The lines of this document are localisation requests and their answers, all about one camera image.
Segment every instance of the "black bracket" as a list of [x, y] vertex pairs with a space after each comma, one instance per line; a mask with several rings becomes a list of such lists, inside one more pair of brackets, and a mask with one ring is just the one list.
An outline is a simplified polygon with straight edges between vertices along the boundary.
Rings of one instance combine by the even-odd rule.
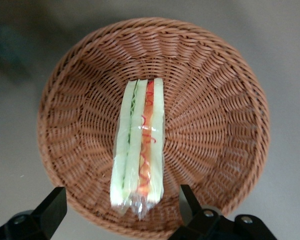
[[[213, 207], [202, 208], [189, 185], [181, 185], [181, 191], [192, 219], [186, 226], [179, 227], [168, 240], [277, 240], [256, 216], [238, 215], [230, 221]], [[184, 219], [184, 207], [180, 212]]]
[[30, 214], [17, 214], [1, 226], [0, 240], [50, 240], [66, 213], [66, 189], [56, 187]]

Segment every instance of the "plastic wrap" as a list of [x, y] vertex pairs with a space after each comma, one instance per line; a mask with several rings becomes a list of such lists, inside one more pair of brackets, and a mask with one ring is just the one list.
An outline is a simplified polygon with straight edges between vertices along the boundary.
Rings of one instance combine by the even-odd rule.
[[163, 80], [129, 81], [113, 147], [110, 202], [142, 219], [163, 197], [165, 139]]

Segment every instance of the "gray surface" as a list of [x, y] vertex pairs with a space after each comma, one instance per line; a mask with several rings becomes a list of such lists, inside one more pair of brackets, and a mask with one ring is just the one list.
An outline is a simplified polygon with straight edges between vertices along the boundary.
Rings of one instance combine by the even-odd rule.
[[[236, 47], [265, 90], [271, 145], [253, 192], [229, 217], [260, 217], [280, 240], [300, 239], [300, 0], [0, 0], [0, 225], [52, 190], [36, 143], [43, 86], [89, 32], [124, 19], [192, 22]], [[61, 239], [124, 239], [69, 210]]]

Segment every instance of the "screw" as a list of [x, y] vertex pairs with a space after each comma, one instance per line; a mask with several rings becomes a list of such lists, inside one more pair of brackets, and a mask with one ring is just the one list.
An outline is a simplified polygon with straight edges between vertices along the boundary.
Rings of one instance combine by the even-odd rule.
[[13, 223], [14, 223], [14, 224], [20, 224], [20, 223], [22, 223], [24, 220], [26, 220], [25, 215], [17, 216], [17, 217], [14, 219]]
[[203, 213], [208, 218], [211, 218], [211, 217], [214, 216], [214, 213], [212, 211], [210, 211], [210, 210], [205, 210]]
[[253, 223], [252, 219], [248, 216], [243, 216], [241, 218], [241, 220], [244, 221], [246, 224], [252, 224]]

